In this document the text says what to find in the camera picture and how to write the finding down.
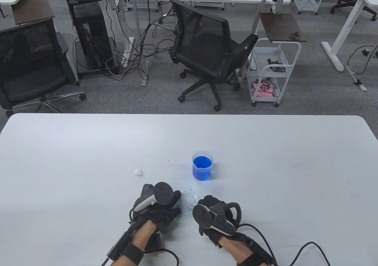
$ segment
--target black vr controller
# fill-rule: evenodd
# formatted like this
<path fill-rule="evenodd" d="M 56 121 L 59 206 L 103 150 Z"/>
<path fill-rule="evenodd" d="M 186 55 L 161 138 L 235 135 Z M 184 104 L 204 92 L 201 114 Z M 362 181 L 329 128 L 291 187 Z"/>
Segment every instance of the black vr controller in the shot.
<path fill-rule="evenodd" d="M 235 224 L 239 225 L 242 219 L 242 211 L 237 203 L 219 202 L 210 207 L 201 204 L 195 205 L 193 218 L 202 228 L 213 228 L 224 235 L 232 236 L 236 233 L 235 225 L 226 219 L 226 211 L 231 208 L 236 209 Z"/>

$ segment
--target computer tower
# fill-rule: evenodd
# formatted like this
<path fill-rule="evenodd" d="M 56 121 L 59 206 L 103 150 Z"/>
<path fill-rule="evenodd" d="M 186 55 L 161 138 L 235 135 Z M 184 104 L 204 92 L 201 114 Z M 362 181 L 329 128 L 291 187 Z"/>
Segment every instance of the computer tower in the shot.
<path fill-rule="evenodd" d="M 81 67 L 90 70 L 106 69 L 107 66 L 113 67 L 114 40 L 108 37 L 99 2 L 71 5 L 70 8 L 81 50 L 85 57 L 85 64 L 81 64 L 79 61 L 82 57 L 81 52 L 77 55 L 77 61 Z"/>

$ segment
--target chair base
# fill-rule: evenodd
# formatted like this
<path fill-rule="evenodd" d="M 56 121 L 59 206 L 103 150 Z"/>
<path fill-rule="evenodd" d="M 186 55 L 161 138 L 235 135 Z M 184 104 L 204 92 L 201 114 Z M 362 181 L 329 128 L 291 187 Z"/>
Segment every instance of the chair base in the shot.
<path fill-rule="evenodd" d="M 66 93 L 65 95 L 60 95 L 60 96 L 52 97 L 52 98 L 47 98 L 46 96 L 43 96 L 43 97 L 40 97 L 38 101 L 32 101 L 32 102 L 18 104 L 18 105 L 13 106 L 12 109 L 7 109 L 6 110 L 6 115 L 8 117 L 11 117 L 14 114 L 14 112 L 13 112 L 14 108 L 21 108 L 21 107 L 25 107 L 25 106 L 31 106 L 31 105 L 34 105 L 34 104 L 38 104 L 38 108 L 36 110 L 36 113 L 40 112 L 41 109 L 43 108 L 43 106 L 47 106 L 47 107 L 51 108 L 54 112 L 62 113 L 59 109 L 57 109 L 51 103 L 51 101 L 60 100 L 60 99 L 63 99 L 63 98 L 68 98 L 68 97 L 73 97 L 73 96 L 76 96 L 76 95 L 79 95 L 80 100 L 86 100 L 87 99 L 87 95 L 85 94 L 84 91 L 74 92 L 74 93 Z"/>
<path fill-rule="evenodd" d="M 336 8 L 354 7 L 356 3 L 357 3 L 357 0 L 339 0 L 337 1 L 337 4 L 332 7 L 330 13 L 334 14 Z M 370 9 L 368 6 L 365 6 L 363 10 L 373 15 L 373 17 L 371 18 L 373 22 L 377 20 L 377 12 Z"/>
<path fill-rule="evenodd" d="M 190 74 L 190 75 L 193 75 L 193 76 L 196 76 L 196 77 L 199 77 L 201 78 L 199 81 L 197 81 L 195 84 L 193 84 L 192 86 L 190 86 L 189 88 L 187 88 L 185 91 L 182 92 L 181 96 L 178 97 L 178 101 L 183 103 L 185 101 L 185 95 L 187 95 L 188 93 L 190 92 L 193 92 L 194 90 L 198 89 L 199 87 L 205 85 L 205 84 L 209 84 L 211 90 L 212 90 L 212 93 L 215 97 L 215 100 L 217 102 L 216 105 L 214 105 L 214 110 L 216 112 L 220 111 L 221 108 L 222 108 L 222 104 L 221 104 L 221 100 L 220 100 L 220 97 L 219 97 L 219 94 L 218 94 L 218 91 L 216 89 L 216 83 L 214 80 L 212 79 L 209 79 L 209 78 L 206 78 L 206 76 L 204 76 L 203 74 L 199 73 L 199 72 L 196 72 L 196 71 L 193 71 L 193 70 L 189 70 L 189 69 L 184 69 L 184 71 L 182 73 L 180 73 L 180 77 L 182 79 L 184 79 L 186 77 L 186 74 Z M 240 89 L 240 83 L 239 82 L 235 82 L 232 78 L 233 78 L 234 75 L 231 75 L 231 78 L 225 80 L 225 83 L 228 84 L 228 85 L 233 85 L 234 86 L 234 91 L 238 91 Z"/>

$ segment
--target blue liquid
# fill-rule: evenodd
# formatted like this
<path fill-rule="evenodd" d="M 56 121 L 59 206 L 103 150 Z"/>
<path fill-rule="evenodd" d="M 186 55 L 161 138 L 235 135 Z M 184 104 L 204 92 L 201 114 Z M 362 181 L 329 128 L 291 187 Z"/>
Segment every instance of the blue liquid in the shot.
<path fill-rule="evenodd" d="M 203 155 L 197 157 L 193 161 L 194 165 L 201 170 L 193 167 L 193 176 L 198 180 L 204 181 L 209 179 L 211 173 L 211 160 Z"/>

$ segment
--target hand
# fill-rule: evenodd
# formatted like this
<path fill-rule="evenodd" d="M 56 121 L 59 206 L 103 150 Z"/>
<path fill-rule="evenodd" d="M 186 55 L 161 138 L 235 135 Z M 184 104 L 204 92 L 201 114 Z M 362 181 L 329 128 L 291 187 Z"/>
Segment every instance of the hand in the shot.
<path fill-rule="evenodd" d="M 133 222 L 132 227 L 139 229 L 146 221 L 151 220 L 157 226 L 156 232 L 160 231 L 165 235 L 168 232 L 168 225 L 174 220 L 174 218 L 181 214 L 180 208 L 173 208 L 180 198 L 181 192 L 177 190 L 174 192 L 174 197 L 171 203 L 167 205 L 155 203 L 140 212 L 134 212 L 131 220 Z"/>
<path fill-rule="evenodd" d="M 207 195 L 207 196 L 205 196 L 204 199 L 201 199 L 200 201 L 198 201 L 198 204 L 204 205 L 206 207 L 214 206 L 218 203 L 224 203 L 225 204 L 224 201 L 220 201 L 220 200 L 218 200 L 217 198 L 215 198 L 211 195 Z M 232 214 L 231 210 L 226 210 L 225 215 L 226 215 L 226 220 L 228 220 L 230 223 L 232 223 L 234 225 L 234 227 L 237 229 L 239 227 L 239 225 L 236 223 L 236 220 L 233 218 L 233 214 Z M 226 236 L 226 235 L 224 235 L 224 234 L 222 234 L 222 233 L 220 233 L 220 232 L 218 232 L 218 231 L 216 231 L 212 228 L 206 229 L 206 228 L 202 228 L 200 226 L 199 232 L 200 232 L 201 236 L 203 236 L 203 234 L 207 235 L 209 237 L 209 239 L 219 248 L 222 248 L 222 246 L 218 243 L 219 239 L 222 236 L 225 236 L 228 239 L 231 239 L 231 236 Z"/>

